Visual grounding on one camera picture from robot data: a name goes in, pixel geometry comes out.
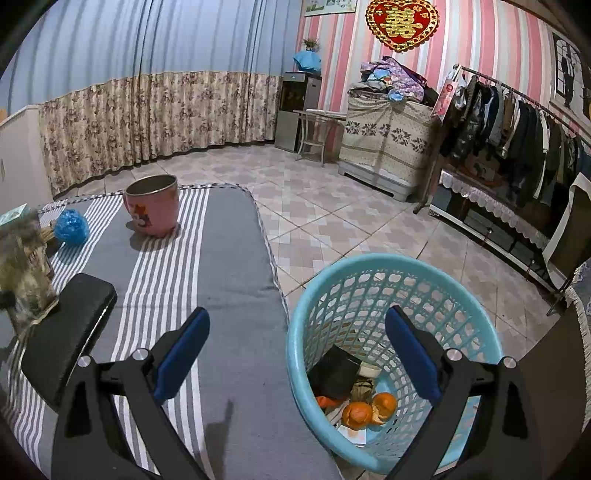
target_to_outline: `basket rim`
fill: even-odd
[[[356,447],[353,443],[343,437],[326,419],[322,410],[318,407],[310,383],[308,382],[306,373],[306,364],[304,362],[304,328],[307,321],[307,312],[311,301],[316,296],[317,291],[321,286],[345,268],[355,266],[356,264],[364,264],[368,261],[376,262],[383,260],[385,262],[399,261],[401,264],[420,266],[425,268],[436,277],[440,277],[442,281],[447,281],[458,288],[475,310],[479,310],[484,318],[489,319],[488,328],[489,333],[492,333],[491,340],[493,345],[491,349],[496,350],[498,359],[503,357],[502,346],[496,333],[495,327],[491,322],[489,315],[478,300],[457,280],[448,275],[442,270],[433,267],[421,260],[404,255],[397,254],[363,254],[352,258],[342,258],[334,264],[324,268],[316,277],[314,277],[309,286],[306,287],[304,293],[300,297],[297,307],[295,308],[293,317],[287,332],[286,357],[287,370],[290,379],[291,391],[293,393],[298,409],[304,418],[304,421],[320,440],[323,445],[328,446],[332,451],[337,453],[341,458],[349,461],[354,465],[359,465],[366,470],[377,473],[387,474],[393,467],[391,460],[385,458],[374,457],[373,455],[364,452],[363,449]],[[465,442],[457,448],[449,451],[443,458],[440,466],[448,465],[456,461],[464,448]]]

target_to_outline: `blue gripper pad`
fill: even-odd
[[[174,343],[158,367],[154,399],[158,404],[174,398],[184,379],[191,370],[197,355],[209,336],[209,314],[201,309]]]
[[[386,335],[417,394],[435,405],[441,398],[437,367],[413,333],[414,325],[411,323],[409,326],[407,322],[411,322],[408,317],[405,320],[394,308],[390,308],[386,313]]]

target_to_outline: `mug rim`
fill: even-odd
[[[151,179],[154,177],[169,177],[172,182],[169,185],[166,185],[165,187],[162,187],[158,190],[152,190],[151,192],[143,192],[143,193],[129,193],[128,190],[135,184],[144,181],[146,179]],[[174,186],[175,184],[178,183],[178,178],[176,175],[172,175],[170,173],[159,173],[157,175],[149,175],[147,177],[144,177],[142,179],[136,180],[135,182],[131,183],[130,185],[127,185],[127,187],[125,188],[124,192],[127,196],[129,197],[143,197],[145,195],[152,195],[153,193],[158,193],[158,192],[163,192],[166,189],[169,189],[170,187]]]

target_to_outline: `blue plastic wrapped ball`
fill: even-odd
[[[53,233],[69,245],[82,245],[88,240],[88,222],[74,209],[64,210],[56,220]]]

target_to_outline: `red heart decoration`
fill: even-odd
[[[369,29],[396,52],[427,41],[439,26],[439,13],[426,0],[373,0],[365,11]]]

